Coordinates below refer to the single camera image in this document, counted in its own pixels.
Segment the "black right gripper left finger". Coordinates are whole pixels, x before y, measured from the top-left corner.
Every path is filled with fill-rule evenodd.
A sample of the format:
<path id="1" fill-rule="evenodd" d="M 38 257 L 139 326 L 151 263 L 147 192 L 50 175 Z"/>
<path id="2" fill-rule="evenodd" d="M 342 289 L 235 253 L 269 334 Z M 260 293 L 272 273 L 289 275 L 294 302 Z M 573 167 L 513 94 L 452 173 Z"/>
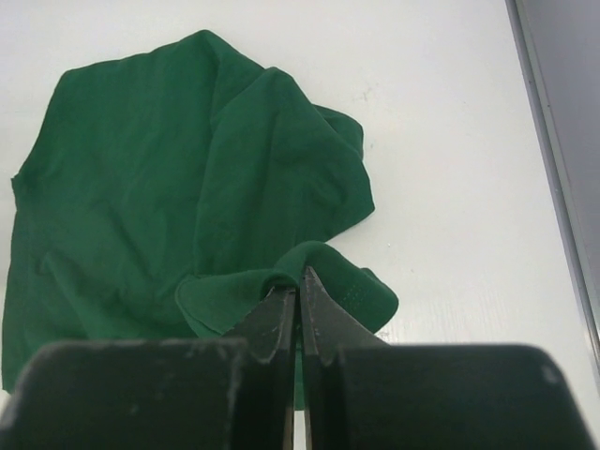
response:
<path id="1" fill-rule="evenodd" d="M 232 449 L 293 447 L 295 302 L 294 288 L 274 288 L 226 334 L 247 344 Z"/>

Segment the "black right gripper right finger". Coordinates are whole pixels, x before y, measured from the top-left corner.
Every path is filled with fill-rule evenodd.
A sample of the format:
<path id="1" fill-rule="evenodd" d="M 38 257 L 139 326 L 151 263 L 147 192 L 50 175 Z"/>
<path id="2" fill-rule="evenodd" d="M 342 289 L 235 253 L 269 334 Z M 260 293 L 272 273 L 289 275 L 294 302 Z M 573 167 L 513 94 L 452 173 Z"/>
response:
<path id="1" fill-rule="evenodd" d="M 307 447 L 348 449 L 343 352 L 387 344 L 331 298 L 310 266 L 299 288 L 299 314 Z"/>

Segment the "dark green t-shirt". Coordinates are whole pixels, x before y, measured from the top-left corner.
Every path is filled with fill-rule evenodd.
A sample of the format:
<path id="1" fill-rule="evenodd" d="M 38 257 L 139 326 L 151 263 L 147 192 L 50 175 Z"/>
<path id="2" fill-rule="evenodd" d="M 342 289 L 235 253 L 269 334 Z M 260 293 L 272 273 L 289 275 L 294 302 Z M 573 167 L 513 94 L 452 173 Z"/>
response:
<path id="1" fill-rule="evenodd" d="M 375 209 L 363 142 L 207 30 L 67 71 L 11 181 L 3 388 L 58 340 L 222 336 L 306 267 L 379 331 L 397 296 L 329 246 Z"/>

